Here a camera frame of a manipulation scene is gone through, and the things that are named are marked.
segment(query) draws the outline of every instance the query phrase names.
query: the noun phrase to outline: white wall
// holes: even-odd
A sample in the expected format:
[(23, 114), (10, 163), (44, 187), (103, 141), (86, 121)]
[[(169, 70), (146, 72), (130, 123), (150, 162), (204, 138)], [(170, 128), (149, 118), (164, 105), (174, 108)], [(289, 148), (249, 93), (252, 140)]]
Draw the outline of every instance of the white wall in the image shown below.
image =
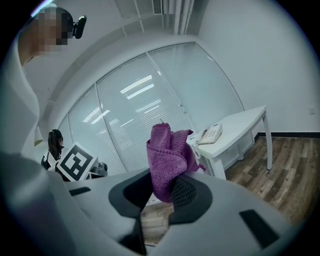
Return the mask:
[(57, 128), (81, 95), (106, 73), (147, 51), (186, 42), (195, 42), (192, 35), (172, 35), (165, 31), (136, 33), (117, 41), (90, 58), (68, 81), (48, 118), (48, 127)]
[(47, 141), (47, 140), (48, 140), (48, 137), (49, 137), (49, 131), (50, 131), (51, 129), (55, 129), (55, 128), (52, 127), (52, 128), (49, 130), (49, 128), (48, 128), (48, 122), (47, 122), (47, 121), (44, 121), (44, 120), (39, 121), (38, 126), (39, 126), (39, 129), (40, 129), (40, 133), (41, 133), (42, 139), (43, 139), (44, 141)]
[(319, 62), (306, 36), (278, 4), (209, 0), (199, 38), (245, 110), (267, 105), (272, 132), (320, 131)]
[(37, 163), (41, 163), (44, 153), (48, 152), (48, 141), (42, 141), (34, 147), (34, 157)]

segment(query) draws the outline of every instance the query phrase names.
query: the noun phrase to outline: purple towel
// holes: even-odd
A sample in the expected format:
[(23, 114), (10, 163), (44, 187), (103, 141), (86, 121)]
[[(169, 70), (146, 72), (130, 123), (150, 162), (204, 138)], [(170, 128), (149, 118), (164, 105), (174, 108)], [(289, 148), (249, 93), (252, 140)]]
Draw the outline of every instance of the purple towel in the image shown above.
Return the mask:
[(171, 203), (171, 183), (184, 172), (196, 172), (196, 163), (191, 147), (186, 143), (191, 130), (173, 132), (168, 123), (152, 127), (150, 140), (146, 142), (146, 153), (150, 166), (154, 195), (161, 201)]

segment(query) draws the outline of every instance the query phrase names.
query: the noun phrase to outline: metal frame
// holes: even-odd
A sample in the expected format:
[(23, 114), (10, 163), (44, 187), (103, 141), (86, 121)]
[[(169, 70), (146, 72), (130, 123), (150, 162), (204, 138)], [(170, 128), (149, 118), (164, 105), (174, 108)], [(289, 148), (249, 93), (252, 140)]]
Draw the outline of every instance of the metal frame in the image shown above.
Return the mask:
[(72, 133), (71, 133), (71, 129), (70, 129), (70, 122), (69, 122), (69, 112), (68, 113), (66, 113), (66, 120), (67, 120), (67, 122), (68, 122), (68, 127), (69, 127), (69, 134), (70, 134), (70, 138), (71, 138), (71, 141), (72, 141), (72, 144), (73, 143), (75, 143), (74, 142), (74, 139), (72, 138)]
[(181, 111), (182, 114), (186, 117), (186, 120), (187, 120), (187, 122), (189, 123), (191, 129), (194, 130), (194, 129), (195, 129), (194, 125), (192, 124), (192, 122), (191, 122), (191, 120), (190, 120), (190, 118), (189, 118), (186, 110), (184, 109), (184, 106), (182, 105), (182, 103), (181, 103), (180, 99), (178, 98), (176, 92), (173, 90), (173, 88), (172, 88), (171, 84), (169, 83), (168, 79), (166, 78), (166, 76), (164, 75), (164, 73), (162, 72), (162, 70), (159, 68), (159, 66), (157, 65), (157, 63), (154, 61), (154, 59), (150, 56), (150, 54), (149, 54), (148, 52), (146, 52), (145, 54), (149, 57), (149, 59), (150, 59), (150, 61), (152, 62), (153, 66), (155, 67), (155, 69), (157, 69), (158, 71), (161, 72), (161, 76), (162, 76), (164, 82), (166, 83), (166, 85), (168, 86), (169, 91), (172, 93), (174, 99), (175, 99), (176, 102), (178, 103), (178, 106), (179, 106), (180, 111)]
[(108, 127), (109, 124), (107, 125), (107, 122), (106, 122), (106, 120), (104, 118), (104, 115), (103, 115), (103, 112), (102, 112), (102, 109), (101, 109), (101, 101), (100, 101), (100, 98), (99, 98), (99, 93), (98, 93), (98, 88), (97, 88), (97, 83), (96, 82), (94, 83), (94, 87), (95, 87), (95, 92), (96, 92), (96, 96), (97, 96), (98, 103), (99, 103), (100, 113), (102, 115), (102, 119), (104, 121), (106, 131), (108, 132), (108, 134), (110, 136), (110, 140), (111, 140), (112, 145), (114, 146), (117, 154), (119, 155), (120, 161), (122, 162), (126, 172), (128, 172), (129, 170), (128, 170), (128, 167), (127, 167), (127, 165), (125, 164), (125, 162), (123, 160), (124, 157), (122, 155), (121, 149), (118, 147), (118, 143), (117, 143), (116, 139), (114, 138), (113, 133), (109, 132), (109, 127)]
[(142, 24), (141, 15), (140, 15), (140, 11), (139, 11), (139, 8), (138, 8), (137, 0), (133, 0), (133, 1), (134, 1), (134, 6), (135, 6), (136, 13), (138, 14), (138, 17), (139, 17), (139, 22), (140, 22), (140, 26), (141, 26), (142, 32), (145, 33), (145, 29), (144, 29), (144, 25)]
[(179, 31), (181, 5), (182, 5), (182, 0), (176, 0), (175, 15), (174, 15), (174, 29), (173, 29), (173, 32), (175, 35), (178, 35), (178, 31)]
[[(112, 3), (112, 6), (113, 6), (113, 8), (114, 8), (114, 11), (117, 13), (119, 23), (121, 23), (121, 22), (122, 22), (122, 17), (121, 17), (119, 8), (117, 7), (117, 4), (116, 4), (115, 0), (111, 0), (111, 3)], [(126, 36), (127, 36), (127, 33), (126, 33), (126, 31), (125, 31), (125, 27), (124, 27), (124, 26), (121, 26), (121, 29), (122, 29), (122, 32), (123, 32), (124, 36), (126, 37)]]
[(185, 0), (183, 4), (182, 21), (181, 21), (181, 28), (180, 28), (181, 35), (185, 34), (189, 9), (190, 9), (190, 0)]
[(189, 12), (188, 12), (187, 18), (186, 18), (186, 24), (185, 24), (185, 28), (184, 28), (184, 33), (183, 34), (187, 33), (188, 26), (189, 26), (189, 21), (190, 21), (190, 16), (191, 16), (191, 13), (192, 13), (192, 11), (194, 9), (194, 4), (195, 4), (195, 0), (191, 0), (191, 5), (190, 5), (190, 8), (189, 8)]

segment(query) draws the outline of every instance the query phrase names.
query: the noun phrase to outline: desk leg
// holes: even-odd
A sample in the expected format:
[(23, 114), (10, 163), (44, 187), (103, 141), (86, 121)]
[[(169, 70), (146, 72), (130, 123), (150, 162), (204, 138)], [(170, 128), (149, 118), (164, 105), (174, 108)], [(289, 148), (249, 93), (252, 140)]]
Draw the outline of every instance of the desk leg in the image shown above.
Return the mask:
[(239, 160), (243, 160), (243, 159), (244, 159), (244, 153), (243, 153), (243, 151), (242, 151), (241, 148), (240, 148), (240, 143), (238, 143), (238, 145), (237, 145), (236, 147), (237, 147), (237, 149), (238, 149), (238, 154), (239, 154), (238, 159), (239, 159)]
[(265, 130), (266, 149), (267, 149), (267, 156), (268, 156), (266, 169), (270, 171), (272, 168), (272, 139), (271, 139), (271, 132), (269, 130), (267, 114), (265, 114), (262, 119), (263, 119), (264, 130)]
[(212, 169), (213, 169), (213, 173), (214, 176), (216, 178), (222, 179), (222, 180), (226, 180), (226, 174), (225, 174), (225, 169), (224, 166), (222, 165), (222, 162), (220, 160), (220, 158), (209, 158)]
[(212, 171), (212, 165), (211, 165), (209, 159), (204, 157), (204, 156), (203, 156), (203, 158), (204, 158), (205, 165), (206, 165), (206, 168), (207, 168), (207, 170), (205, 170), (205, 171), (208, 172), (209, 175), (214, 176), (213, 171)]

